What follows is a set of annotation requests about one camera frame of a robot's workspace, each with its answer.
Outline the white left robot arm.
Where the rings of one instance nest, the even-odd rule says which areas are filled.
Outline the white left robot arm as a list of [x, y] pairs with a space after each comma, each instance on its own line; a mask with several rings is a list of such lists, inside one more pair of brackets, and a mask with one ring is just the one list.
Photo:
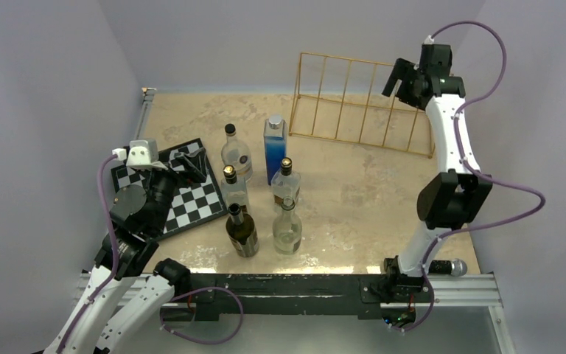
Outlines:
[[[97, 171], [97, 189], [108, 234], [94, 259], [91, 278], [57, 337], [45, 353], [93, 353], [104, 324], [127, 288], [142, 273], [158, 248], [175, 193], [206, 181], [206, 149], [178, 153], [183, 170], [172, 169], [146, 147], [121, 147], [105, 158]], [[121, 162], [149, 173], [143, 186], [120, 190], [111, 206], [102, 174], [109, 162]]]

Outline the dark green wine bottle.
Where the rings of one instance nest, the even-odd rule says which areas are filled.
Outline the dark green wine bottle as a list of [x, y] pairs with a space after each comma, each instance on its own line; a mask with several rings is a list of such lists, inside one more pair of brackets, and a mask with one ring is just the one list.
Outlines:
[[253, 257], [259, 251], [254, 219], [237, 203], [228, 206], [226, 232], [231, 244], [241, 257]]

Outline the tall blue glass bottle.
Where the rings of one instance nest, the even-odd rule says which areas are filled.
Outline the tall blue glass bottle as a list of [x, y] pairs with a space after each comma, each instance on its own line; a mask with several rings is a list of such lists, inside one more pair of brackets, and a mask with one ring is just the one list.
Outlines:
[[267, 183], [280, 169], [281, 160], [286, 156], [287, 123], [280, 114], [274, 114], [265, 120], [263, 140], [265, 146], [265, 163]]

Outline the clear square bottle black label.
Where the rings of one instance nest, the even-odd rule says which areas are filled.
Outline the clear square bottle black label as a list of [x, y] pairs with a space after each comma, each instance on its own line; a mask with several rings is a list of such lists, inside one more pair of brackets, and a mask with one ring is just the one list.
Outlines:
[[298, 203], [301, 189], [301, 174], [293, 169], [293, 161], [289, 157], [281, 160], [280, 168], [271, 180], [275, 207], [280, 207], [284, 199], [290, 197]]

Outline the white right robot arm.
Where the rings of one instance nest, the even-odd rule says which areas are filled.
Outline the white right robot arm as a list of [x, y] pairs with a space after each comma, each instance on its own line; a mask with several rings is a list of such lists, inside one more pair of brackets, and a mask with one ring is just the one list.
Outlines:
[[437, 175], [417, 198], [419, 228], [403, 253], [384, 263], [384, 289], [395, 300], [425, 286], [423, 275], [443, 243], [441, 235], [472, 222], [492, 189], [491, 182], [471, 171], [478, 163], [464, 114], [458, 112], [466, 92], [462, 78], [451, 74], [452, 59], [450, 46], [424, 44], [418, 63], [396, 60], [382, 90], [382, 95], [426, 113], [438, 163]]

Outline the clear square bottle gold label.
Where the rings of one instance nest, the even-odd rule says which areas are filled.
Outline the clear square bottle gold label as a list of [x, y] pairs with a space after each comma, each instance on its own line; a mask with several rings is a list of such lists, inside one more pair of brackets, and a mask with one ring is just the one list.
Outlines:
[[248, 198], [248, 188], [245, 179], [238, 176], [232, 165], [223, 168], [223, 178], [221, 180], [221, 191], [225, 205], [238, 204], [243, 212], [251, 213], [251, 205]]

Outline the clear Louis Casbao champagne bottle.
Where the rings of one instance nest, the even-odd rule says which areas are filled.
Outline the clear Louis Casbao champagne bottle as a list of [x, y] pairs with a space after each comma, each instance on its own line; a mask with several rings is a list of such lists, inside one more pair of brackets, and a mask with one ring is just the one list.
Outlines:
[[278, 253], [294, 254], [301, 245], [302, 222], [292, 197], [283, 199], [280, 214], [273, 221], [273, 244]]

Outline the round clear flask bottle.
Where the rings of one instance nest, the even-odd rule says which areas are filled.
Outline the round clear flask bottle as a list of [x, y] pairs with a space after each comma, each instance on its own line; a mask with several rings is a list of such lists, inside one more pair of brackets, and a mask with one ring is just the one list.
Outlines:
[[226, 124], [226, 143], [221, 149], [221, 158], [224, 165], [231, 165], [238, 176], [249, 181], [253, 175], [252, 158], [249, 147], [237, 137], [234, 124]]

